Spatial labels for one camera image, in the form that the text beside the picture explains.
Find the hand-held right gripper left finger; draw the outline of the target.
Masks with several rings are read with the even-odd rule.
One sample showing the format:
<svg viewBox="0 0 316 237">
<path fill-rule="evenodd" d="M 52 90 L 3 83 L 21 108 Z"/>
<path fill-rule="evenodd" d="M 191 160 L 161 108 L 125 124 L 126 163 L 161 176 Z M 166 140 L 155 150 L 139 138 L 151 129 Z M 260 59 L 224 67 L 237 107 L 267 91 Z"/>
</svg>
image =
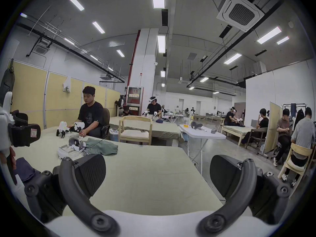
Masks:
<svg viewBox="0 0 316 237">
<path fill-rule="evenodd" d="M 65 157 L 53 172 L 45 170 L 29 182 L 24 192 L 31 212 L 42 223 L 62 216 L 68 206 L 93 232 L 101 236 L 118 236 L 118 223 L 89 200 L 105 176 L 106 164 L 102 155 L 87 155 L 76 160 Z"/>
</svg>

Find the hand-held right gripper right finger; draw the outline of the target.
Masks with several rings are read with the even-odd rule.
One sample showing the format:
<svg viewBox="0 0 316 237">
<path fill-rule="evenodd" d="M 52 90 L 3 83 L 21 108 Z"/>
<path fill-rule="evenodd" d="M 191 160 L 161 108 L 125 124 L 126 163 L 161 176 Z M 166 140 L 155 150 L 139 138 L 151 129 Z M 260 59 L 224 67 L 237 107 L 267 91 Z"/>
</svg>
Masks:
<svg viewBox="0 0 316 237">
<path fill-rule="evenodd" d="M 215 155 L 210 178 L 226 203 L 197 225 L 198 236 L 215 236 L 227 230 L 249 207 L 252 216 L 275 225 L 287 207 L 291 188 L 272 172 L 263 172 L 251 158 L 243 161 Z"/>
</svg>

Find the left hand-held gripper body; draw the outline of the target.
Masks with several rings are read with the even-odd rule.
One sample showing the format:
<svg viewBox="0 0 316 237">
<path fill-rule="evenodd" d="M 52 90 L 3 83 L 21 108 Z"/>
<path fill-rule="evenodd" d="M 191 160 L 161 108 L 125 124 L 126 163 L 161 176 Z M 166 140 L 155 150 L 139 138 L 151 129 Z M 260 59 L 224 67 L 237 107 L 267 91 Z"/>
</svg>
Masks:
<svg viewBox="0 0 316 237">
<path fill-rule="evenodd" d="M 9 152 L 11 141 L 8 125 L 14 124 L 13 116 L 10 114 L 12 92 L 7 92 L 0 108 L 0 152 Z"/>
</svg>

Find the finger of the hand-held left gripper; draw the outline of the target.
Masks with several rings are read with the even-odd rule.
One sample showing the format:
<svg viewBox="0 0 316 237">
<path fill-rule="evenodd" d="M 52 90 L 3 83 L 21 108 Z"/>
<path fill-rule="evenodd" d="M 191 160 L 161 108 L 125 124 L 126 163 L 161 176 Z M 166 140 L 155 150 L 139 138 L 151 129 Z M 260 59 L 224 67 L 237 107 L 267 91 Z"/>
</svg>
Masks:
<svg viewBox="0 0 316 237">
<path fill-rule="evenodd" d="M 9 124 L 9 138 L 14 147 L 29 147 L 31 143 L 40 139 L 41 128 L 38 124 L 16 126 Z"/>
<path fill-rule="evenodd" d="M 13 116 L 15 125 L 28 125 L 28 115 L 26 113 L 21 113 L 19 110 L 14 110 L 11 112 Z"/>
</svg>

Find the person's left hand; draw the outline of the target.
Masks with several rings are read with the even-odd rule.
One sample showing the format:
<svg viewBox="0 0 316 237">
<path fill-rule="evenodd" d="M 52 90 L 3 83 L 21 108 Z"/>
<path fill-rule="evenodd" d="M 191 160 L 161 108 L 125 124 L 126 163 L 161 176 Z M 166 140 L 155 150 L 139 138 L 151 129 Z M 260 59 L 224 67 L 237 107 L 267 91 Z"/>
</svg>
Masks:
<svg viewBox="0 0 316 237">
<path fill-rule="evenodd" d="M 10 159 L 10 164 L 12 166 L 13 169 L 16 169 L 16 160 L 15 160 L 15 151 L 12 147 L 10 147 L 10 155 L 9 155 L 9 159 Z M 1 159 L 1 163 L 2 164 L 6 164 L 8 162 L 7 157 L 0 152 L 0 159 Z"/>
</svg>

